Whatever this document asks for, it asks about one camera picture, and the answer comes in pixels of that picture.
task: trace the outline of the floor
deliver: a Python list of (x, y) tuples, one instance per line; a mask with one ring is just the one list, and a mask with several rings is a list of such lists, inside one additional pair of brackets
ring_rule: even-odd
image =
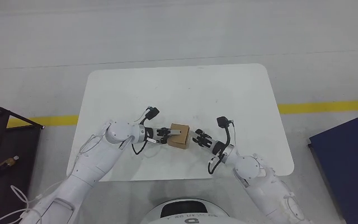
[[(357, 7), (354, 0), (3, 0), (0, 105), (27, 117), (79, 114), (94, 70), (236, 63), (263, 64), (278, 104), (357, 100)], [(295, 162), (282, 179), (317, 224), (344, 221), (308, 138), (357, 116), (281, 116)], [(75, 130), (44, 129), (30, 195), (65, 177)], [(233, 179), (100, 183), (80, 223), (138, 223), (158, 203), (178, 197), (268, 223)]]

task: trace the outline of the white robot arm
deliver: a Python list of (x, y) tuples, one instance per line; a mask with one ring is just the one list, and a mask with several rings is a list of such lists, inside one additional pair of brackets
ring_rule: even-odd
[[(180, 134), (180, 130), (145, 127), (144, 121), (151, 120), (159, 113), (156, 108), (148, 109), (140, 124), (108, 121), (98, 133), (92, 135), (80, 148), (70, 174), (29, 213), (23, 213), (21, 223), (75, 223), (88, 192), (112, 169), (128, 144), (146, 144), (148, 141), (165, 144), (167, 138)], [(139, 154), (144, 146), (139, 152), (133, 146), (133, 151)]]
[[(208, 149), (215, 156), (209, 162), (209, 173), (213, 173), (217, 165), (222, 162), (234, 166), (233, 173), (242, 184), (247, 194), (258, 209), (275, 224), (310, 224), (299, 208), (294, 193), (281, 181), (275, 171), (265, 164), (257, 154), (240, 156), (235, 146), (230, 144), (229, 124), (233, 121), (225, 117), (217, 119), (218, 125), (227, 133), (227, 142), (224, 144), (215, 141), (211, 136), (198, 129), (193, 141), (199, 146)], [(215, 158), (218, 162), (213, 170), (210, 169)]]

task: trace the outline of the small cardboard box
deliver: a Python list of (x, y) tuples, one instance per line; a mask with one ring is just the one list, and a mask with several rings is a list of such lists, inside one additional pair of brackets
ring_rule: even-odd
[(180, 130), (181, 134), (179, 136), (171, 136), (168, 139), (168, 145), (176, 148), (181, 148), (186, 150), (188, 148), (190, 139), (189, 138), (189, 126), (182, 124), (172, 124), (170, 127), (171, 130)]

